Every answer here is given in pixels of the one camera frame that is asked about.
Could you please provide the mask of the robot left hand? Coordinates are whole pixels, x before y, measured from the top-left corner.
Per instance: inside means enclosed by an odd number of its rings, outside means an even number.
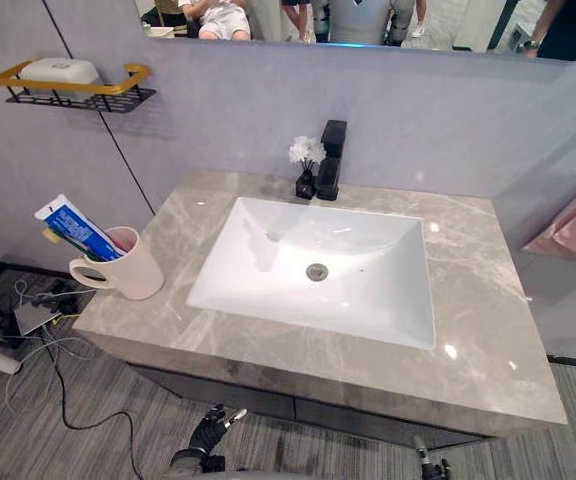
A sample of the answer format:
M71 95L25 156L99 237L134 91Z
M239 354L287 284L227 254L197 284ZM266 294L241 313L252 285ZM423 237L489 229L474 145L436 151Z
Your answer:
M211 454L226 432L248 413L243 408L228 416L223 404L216 404L204 415L191 435L188 448L204 456Z

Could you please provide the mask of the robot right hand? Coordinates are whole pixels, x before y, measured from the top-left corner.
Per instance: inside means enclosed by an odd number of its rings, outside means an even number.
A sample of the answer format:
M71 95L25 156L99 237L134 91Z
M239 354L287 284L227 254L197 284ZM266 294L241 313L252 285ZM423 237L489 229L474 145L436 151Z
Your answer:
M423 438L419 435L413 436L414 448L421 468L422 480L451 480L452 468L449 462L442 458L439 464L431 462L429 451Z

